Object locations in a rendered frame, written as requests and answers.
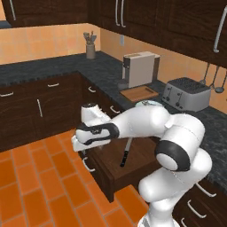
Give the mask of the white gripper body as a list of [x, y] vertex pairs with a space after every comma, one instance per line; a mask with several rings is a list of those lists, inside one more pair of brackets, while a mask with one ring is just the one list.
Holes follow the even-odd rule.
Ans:
[[72, 142], [72, 146], [73, 146], [73, 150], [75, 152], [80, 152], [80, 151], [84, 151], [93, 147], [97, 147], [97, 146], [101, 146], [101, 145], [106, 145], [109, 144], [111, 142], [110, 139], [108, 140], [102, 140], [102, 141], [94, 141], [91, 142], [89, 144], [82, 144], [76, 136], [72, 136], [71, 138], [71, 142]]

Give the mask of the black handled knife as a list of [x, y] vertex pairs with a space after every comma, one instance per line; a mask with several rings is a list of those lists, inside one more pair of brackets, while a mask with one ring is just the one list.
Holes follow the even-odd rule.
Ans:
[[122, 167], [122, 168], [125, 166], [126, 159], [128, 157], [128, 154], [129, 154], [129, 149], [130, 149], [131, 142], [132, 142], [132, 137], [130, 137], [128, 139], [128, 142], [127, 142], [127, 144], [125, 146], [125, 149], [124, 149], [123, 158], [122, 158], [122, 161], [121, 161], [121, 164], [120, 164], [120, 167]]

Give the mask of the white coffee machine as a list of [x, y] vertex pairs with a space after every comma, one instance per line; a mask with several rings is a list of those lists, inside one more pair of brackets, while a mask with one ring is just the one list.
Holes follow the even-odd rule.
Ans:
[[120, 90], [134, 88], [157, 80], [160, 55], [143, 51], [123, 56]]

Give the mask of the dark wood upper cupboard door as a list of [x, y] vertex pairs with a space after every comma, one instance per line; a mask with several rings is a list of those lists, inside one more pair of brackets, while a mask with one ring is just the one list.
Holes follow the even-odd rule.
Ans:
[[12, 0], [15, 21], [9, 0], [0, 2], [3, 4], [6, 21], [12, 27], [66, 25], [88, 21], [88, 0]]
[[124, 0], [124, 24], [121, 33], [161, 46], [162, 23], [168, 0]]
[[216, 32], [227, 0], [168, 0], [164, 38], [172, 51], [227, 67], [227, 16], [214, 53]]
[[98, 27], [118, 31], [115, 24], [115, 0], [88, 0], [89, 23]]

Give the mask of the grey utensil pot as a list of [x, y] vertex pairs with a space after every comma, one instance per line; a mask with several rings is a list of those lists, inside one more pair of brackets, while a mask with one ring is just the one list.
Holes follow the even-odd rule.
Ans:
[[86, 45], [86, 58], [87, 59], [94, 59], [96, 57], [96, 50], [94, 44], [87, 44]]

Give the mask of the dark wood lower cupboard door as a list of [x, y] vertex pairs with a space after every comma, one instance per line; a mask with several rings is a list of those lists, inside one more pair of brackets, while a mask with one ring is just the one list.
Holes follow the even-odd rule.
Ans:
[[0, 152], [35, 140], [33, 113], [28, 100], [0, 105]]
[[39, 138], [73, 129], [80, 120], [81, 92], [72, 94], [69, 91], [61, 91], [42, 95], [36, 99], [38, 98], [43, 111], [43, 117], [41, 117], [37, 100], [35, 100], [34, 124]]

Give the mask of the pale glass plate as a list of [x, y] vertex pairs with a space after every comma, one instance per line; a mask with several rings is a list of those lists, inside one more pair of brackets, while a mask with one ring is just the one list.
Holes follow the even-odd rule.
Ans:
[[[137, 103], [135, 104], [135, 107], [144, 106], [144, 105], [142, 104], [142, 101], [137, 102]], [[150, 104], [151, 106], [163, 106], [163, 104], [161, 104], [161, 103], [159, 103], [159, 102], [157, 102], [157, 101], [153, 101], [153, 100], [148, 100], [148, 101], [149, 101], [149, 104]]]

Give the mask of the dark wood open drawer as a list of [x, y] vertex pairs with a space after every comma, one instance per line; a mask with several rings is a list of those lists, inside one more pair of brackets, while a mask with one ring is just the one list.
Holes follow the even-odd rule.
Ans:
[[149, 137], [132, 139], [125, 166], [120, 167], [127, 142], [127, 138], [113, 139], [86, 151], [86, 164], [96, 170], [91, 174], [109, 202], [114, 201], [115, 192], [130, 184], [137, 188], [142, 178], [160, 167], [154, 156], [158, 139]]

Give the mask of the dark wood cupboard door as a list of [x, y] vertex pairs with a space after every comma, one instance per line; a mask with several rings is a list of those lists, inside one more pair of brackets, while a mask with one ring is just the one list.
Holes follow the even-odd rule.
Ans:
[[72, 94], [69, 91], [61, 91], [42, 95], [36, 99], [38, 98], [43, 111], [43, 117], [41, 117], [37, 100], [35, 100], [34, 124], [39, 138], [73, 129], [80, 120], [81, 92]]
[[115, 0], [88, 0], [89, 23], [98, 27], [118, 31], [115, 24]]
[[66, 25], [88, 21], [88, 0], [12, 0], [15, 21], [9, 0], [0, 2], [3, 4], [6, 21], [12, 27]]
[[172, 51], [227, 67], [227, 16], [214, 53], [216, 32], [227, 0], [168, 0], [164, 38]]
[[168, 0], [124, 0], [124, 24], [121, 33], [161, 46], [162, 23]]
[[0, 152], [35, 140], [33, 113], [28, 100], [0, 105]]

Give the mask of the hanging grey ladle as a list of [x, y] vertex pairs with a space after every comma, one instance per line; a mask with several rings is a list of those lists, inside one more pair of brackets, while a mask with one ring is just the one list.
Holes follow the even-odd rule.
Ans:
[[205, 74], [204, 74], [204, 76], [203, 76], [203, 79], [200, 80], [200, 83], [201, 83], [202, 85], [206, 85], [206, 78], [207, 78], [207, 72], [208, 72], [209, 67], [210, 67], [210, 63], [207, 63], [206, 72], [205, 72]]
[[215, 79], [216, 79], [218, 70], [219, 70], [219, 66], [216, 66], [216, 70], [215, 70], [215, 75], [214, 75], [213, 81], [212, 81], [212, 83], [209, 85], [209, 88], [210, 88], [211, 90], [214, 90], [214, 89], [215, 89]]
[[227, 80], [227, 69], [226, 69], [226, 74], [225, 74], [225, 77], [223, 79], [223, 84], [221, 87], [215, 87], [215, 92], [216, 93], [223, 93], [224, 91], [224, 84], [225, 84], [225, 81]]

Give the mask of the silver toaster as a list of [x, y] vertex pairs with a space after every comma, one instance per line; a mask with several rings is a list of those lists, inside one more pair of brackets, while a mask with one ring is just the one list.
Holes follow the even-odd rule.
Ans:
[[209, 106], [210, 95], [207, 85], [182, 77], [166, 84], [162, 100], [179, 111], [198, 112]]

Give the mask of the dark wood drawer front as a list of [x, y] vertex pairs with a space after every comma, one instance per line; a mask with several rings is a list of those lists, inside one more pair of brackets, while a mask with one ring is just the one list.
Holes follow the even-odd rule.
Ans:
[[110, 99], [105, 93], [98, 94], [98, 105], [110, 118], [123, 112], [123, 108]]
[[199, 184], [208, 192], [217, 194], [214, 198], [210, 198], [196, 185], [194, 185], [193, 189], [199, 195], [199, 198], [213, 211], [217, 211], [219, 214], [227, 215], [227, 196], [221, 192], [216, 185], [211, 184], [207, 179], [201, 180]]
[[[89, 92], [88, 88], [91, 86], [93, 90], [96, 91], [96, 93]], [[82, 77], [82, 100], [83, 103], [95, 103], [98, 104], [98, 94], [100, 93], [99, 88], [92, 83], [90, 80], [88, 80], [86, 77]]]
[[[192, 200], [192, 206], [199, 213], [207, 214], [204, 219], [198, 218], [187, 206], [187, 201]], [[184, 195], [174, 209], [174, 217], [181, 227], [181, 219], [184, 217], [184, 223], [187, 227], [227, 227], [227, 220], [224, 217], [219, 217], [216, 211], [212, 211], [202, 201], [193, 198], [191, 195]]]
[[63, 74], [52, 78], [31, 82], [27, 86], [27, 93], [31, 96], [50, 95], [54, 92], [69, 91], [77, 94], [81, 91], [81, 76]]
[[25, 85], [14, 84], [9, 87], [0, 87], [0, 94], [14, 92], [12, 96], [1, 98], [0, 107], [15, 107], [15, 106], [33, 106], [34, 101], [28, 95]]

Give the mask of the wooden cutting board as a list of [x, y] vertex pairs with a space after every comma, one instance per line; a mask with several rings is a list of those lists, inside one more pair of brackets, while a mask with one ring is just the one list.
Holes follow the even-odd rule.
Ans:
[[147, 86], [140, 86], [136, 88], [122, 90], [121, 94], [133, 103], [140, 100], [155, 98], [159, 96], [158, 92], [148, 88]]

